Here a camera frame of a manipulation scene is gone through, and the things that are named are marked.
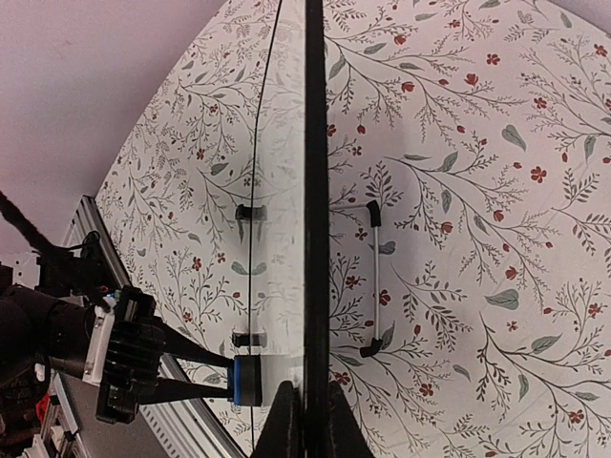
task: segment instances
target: green leaf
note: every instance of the green leaf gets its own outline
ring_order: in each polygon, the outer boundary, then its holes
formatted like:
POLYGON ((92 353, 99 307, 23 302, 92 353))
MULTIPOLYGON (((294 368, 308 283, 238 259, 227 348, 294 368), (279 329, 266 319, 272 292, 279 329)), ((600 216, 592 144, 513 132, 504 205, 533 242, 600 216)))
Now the green leaf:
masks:
POLYGON ((416 22, 420 22, 420 21, 426 21, 427 19, 431 19, 433 16, 435 16, 437 13, 436 12, 429 12, 429 13, 425 13, 425 14, 416 14, 416 22))
POLYGON ((519 146, 522 150, 526 151, 526 142, 522 139, 520 134, 517 132, 515 126, 508 125, 502 132, 503 138, 510 143, 519 146))
POLYGON ((452 205, 452 193, 444 189, 443 193, 441 193, 441 207, 443 208, 443 213, 448 213, 450 211, 450 205, 452 205))
POLYGON ((262 262, 257 267, 255 267, 255 270, 252 271, 252 275, 261 275, 266 270, 267 270, 267 264, 262 262))
POLYGON ((500 0, 488 0, 487 2, 482 3, 480 9, 483 8, 495 8, 500 6, 500 0))
POLYGON ((333 79, 335 76, 339 74, 339 72, 345 67, 346 58, 343 54, 340 55, 340 60, 333 64, 331 67, 331 71, 328 73, 328 79, 333 79))
POLYGON ((596 146, 596 137, 593 135, 588 136, 585 139, 585 142, 583 143, 583 149, 585 150, 585 161, 586 162, 588 161, 590 156, 594 154, 595 146, 596 146))
POLYGON ((422 70, 420 67, 410 62, 401 62, 399 64, 399 68, 403 70, 422 70))
POLYGON ((518 401, 521 401, 522 398, 526 396, 526 394, 528 393, 528 389, 530 388, 530 385, 528 383, 528 379, 526 378, 524 374, 519 374, 517 378, 519 379, 519 400, 518 401))
POLYGON ((592 394, 592 393, 581 393, 579 391, 577 391, 576 393, 574 393, 578 398, 580 398, 582 401, 596 401, 599 397, 596 394, 592 394))
POLYGON ((200 236, 198 236, 197 234, 191 233, 187 236, 187 238, 189 238, 190 240, 194 240, 197 243, 201 244, 200 236))
POLYGON ((386 43, 378 43, 377 45, 371 45, 368 48, 365 48, 363 54, 372 55, 376 54, 378 51, 382 50, 386 46, 386 43))
POLYGON ((454 369, 454 372, 456 372, 457 374, 466 377, 469 382, 471 381, 471 374, 462 365, 455 364, 452 366, 452 369, 454 369))
POLYGON ((392 338, 394 337, 394 322, 392 322, 392 326, 389 327, 384 334, 382 334, 382 349, 386 350, 390 344, 392 344, 392 338))
POLYGON ((244 77, 245 71, 246 71, 246 67, 240 70, 240 72, 238 73, 238 76, 236 76, 236 83, 242 80, 242 78, 244 77))
POLYGON ((407 160, 427 160, 430 159, 428 156, 419 156, 419 155, 403 155, 403 157, 407 160))
POLYGON ((244 269, 243 265, 241 265, 236 260, 234 260, 231 264, 231 270, 233 270, 236 274, 248 275, 248 272, 246 272, 246 269, 244 269))
POLYGON ((216 175, 218 175, 220 172, 222 172, 223 170, 225 170, 225 167, 227 167, 227 165, 229 165, 227 162, 222 162, 220 164, 214 164, 211 168, 210 168, 210 172, 212 174, 213 177, 215 177, 216 175))
MULTIPOLYGON (((387 241, 384 244, 380 243, 378 246, 379 246, 379 250, 380 250, 380 254, 381 255, 391 255, 397 249, 396 242, 392 241, 392 240, 391 241, 387 241)), ((371 243, 369 244, 369 248, 373 249, 373 245, 371 243)))
POLYGON ((204 72, 204 73, 198 75, 198 77, 195 78, 195 82, 199 83, 200 81, 202 81, 206 77, 207 74, 208 74, 208 72, 204 72))
POLYGON ((479 217, 479 215, 474 216, 474 223, 477 226, 477 229, 488 235, 488 229, 486 229, 486 224, 484 223, 484 220, 479 217))
POLYGON ((533 353, 536 355, 543 353, 545 350, 551 348, 560 337, 562 337, 561 334, 559 336, 546 336, 536 339, 533 343, 531 343, 533 353))
POLYGON ((495 294, 494 296, 485 296, 486 302, 490 305, 496 305, 497 307, 503 307, 507 310, 517 310, 519 307, 519 294, 515 289, 507 289, 502 293, 495 294))
POLYGON ((351 365, 353 367, 360 367, 363 365, 360 361, 355 360, 354 358, 346 355, 342 355, 341 353, 334 353, 338 360, 342 363, 346 363, 347 365, 351 365))
POLYGON ((564 24, 564 27, 566 27, 567 29, 571 29, 573 27, 573 23, 569 19, 569 16, 567 16, 566 14, 561 13, 560 19, 562 19, 562 24, 564 24))
POLYGON ((437 169, 437 172, 449 172, 452 169, 452 167, 454 166, 454 164, 456 163, 457 159, 458 159, 457 151, 454 151, 453 153, 448 154, 446 158, 443 159, 443 164, 441 164, 441 167, 437 169))
POLYGON ((219 374, 210 374, 208 377, 203 379, 205 385, 218 385, 221 382, 221 376, 219 374))

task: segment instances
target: red flower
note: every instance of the red flower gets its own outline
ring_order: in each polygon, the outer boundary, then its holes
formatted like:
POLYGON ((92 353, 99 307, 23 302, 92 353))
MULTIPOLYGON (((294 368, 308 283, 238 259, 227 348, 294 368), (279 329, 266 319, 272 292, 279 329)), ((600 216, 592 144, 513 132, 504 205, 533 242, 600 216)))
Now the red flower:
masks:
POLYGON ((388 305, 390 302, 390 294, 386 289, 380 291, 380 305, 388 305))
POLYGON ((517 277, 516 268, 510 266, 509 269, 505 271, 505 277, 507 277, 507 280, 514 280, 517 277))
POLYGON ((431 384, 422 384, 420 386, 420 392, 423 396, 432 396, 432 386, 431 384))
POLYGON ((498 54, 488 54, 488 59, 486 62, 488 65, 498 65, 498 62, 500 62, 500 57, 498 57, 498 54))
POLYGON ((349 277, 346 278, 346 286, 350 289, 353 289, 354 286, 359 285, 359 281, 361 281, 360 277, 357 279, 355 276, 350 275, 349 277))
POLYGON ((469 73, 467 74, 467 77, 465 78, 465 83, 470 84, 472 86, 475 86, 478 81, 479 81, 479 76, 477 76, 475 73, 469 73))
POLYGON ((442 234, 450 234, 452 232, 452 229, 454 229, 454 227, 452 226, 451 222, 446 221, 443 224, 441 224, 440 229, 441 229, 442 234))
POLYGON ((414 88, 415 88, 415 86, 414 86, 414 84, 412 82, 403 83, 401 85, 401 91, 403 91, 403 94, 404 93, 411 93, 411 92, 413 92, 414 88))
POLYGON ((195 269, 196 272, 199 272, 201 269, 201 259, 200 258, 193 258, 193 268, 195 269))
POLYGON ((545 110, 547 108, 547 100, 543 97, 535 98, 535 105, 537 105, 538 109, 545 110))
POLYGON ((363 241, 367 235, 368 233, 365 232, 362 227, 359 227, 359 230, 356 234, 354 234, 354 237, 356 237, 360 241, 363 241))
POLYGON ((347 385, 350 383, 350 377, 347 372, 340 374, 339 372, 335 372, 335 381, 340 385, 347 385))
POLYGON ((537 183, 542 183, 543 179, 547 177, 547 171, 541 170, 539 166, 531 170, 531 180, 536 181, 537 183))
POLYGON ((579 424, 584 418, 583 410, 581 409, 579 409, 577 412, 569 412, 569 420, 571 423, 579 424))
POLYGON ((590 304, 590 308, 588 308, 588 315, 590 315, 592 318, 596 318, 599 313, 602 313, 602 307, 597 303, 590 304))
POLYGON ((602 57, 607 56, 607 50, 603 45, 594 45, 594 49, 596 50, 596 55, 600 55, 602 57))

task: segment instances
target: floral wallpaper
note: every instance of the floral wallpaper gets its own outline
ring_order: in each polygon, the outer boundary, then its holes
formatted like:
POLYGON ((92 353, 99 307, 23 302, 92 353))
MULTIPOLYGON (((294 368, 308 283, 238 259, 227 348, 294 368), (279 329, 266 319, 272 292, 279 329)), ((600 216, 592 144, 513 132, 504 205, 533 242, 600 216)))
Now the floral wallpaper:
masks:
MULTIPOLYGON (((375 198, 383 221, 384 345, 361 359, 374 325, 372 238, 366 214, 331 214, 329 378, 374 455, 606 456, 608 37, 538 0, 324 3, 330 204, 375 198)), ((271 275, 287 262, 284 245, 255 241, 274 240, 283 213, 252 228, 252 265, 251 228, 234 215, 253 192, 270 208, 285 198, 274 145, 300 119, 303 94, 287 77, 302 31, 294 12, 278 22, 277 70, 263 89, 277 8, 225 4, 159 88, 97 197, 161 316, 227 355, 239 351, 233 329, 276 329, 271 353, 290 351, 298 335, 285 306, 298 300, 271 275), (256 132, 261 99, 269 122, 256 132)), ((185 368, 225 383, 216 369, 185 368)), ((265 409, 210 403, 252 449, 265 409)))

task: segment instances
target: black bracket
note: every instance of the black bracket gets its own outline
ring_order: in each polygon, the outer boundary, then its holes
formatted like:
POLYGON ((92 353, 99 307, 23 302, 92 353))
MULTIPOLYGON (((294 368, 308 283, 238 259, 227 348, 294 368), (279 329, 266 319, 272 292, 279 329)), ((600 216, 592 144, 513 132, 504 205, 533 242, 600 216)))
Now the black bracket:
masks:
POLYGON ((267 221, 267 208, 262 207, 246 207, 243 204, 236 207, 237 221, 267 221))

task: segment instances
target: black cable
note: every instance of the black cable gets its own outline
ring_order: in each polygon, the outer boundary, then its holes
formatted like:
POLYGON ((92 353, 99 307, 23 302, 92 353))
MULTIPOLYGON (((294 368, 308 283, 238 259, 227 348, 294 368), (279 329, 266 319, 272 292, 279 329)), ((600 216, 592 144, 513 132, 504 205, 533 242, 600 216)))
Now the black cable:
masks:
POLYGON ((110 305, 104 301, 102 294, 70 263, 70 257, 67 256, 66 249, 53 245, 43 236, 2 191, 0 191, 0 213, 8 223, 19 231, 34 250, 55 265, 60 275, 78 287, 94 305, 100 306, 106 312, 111 311, 110 305))

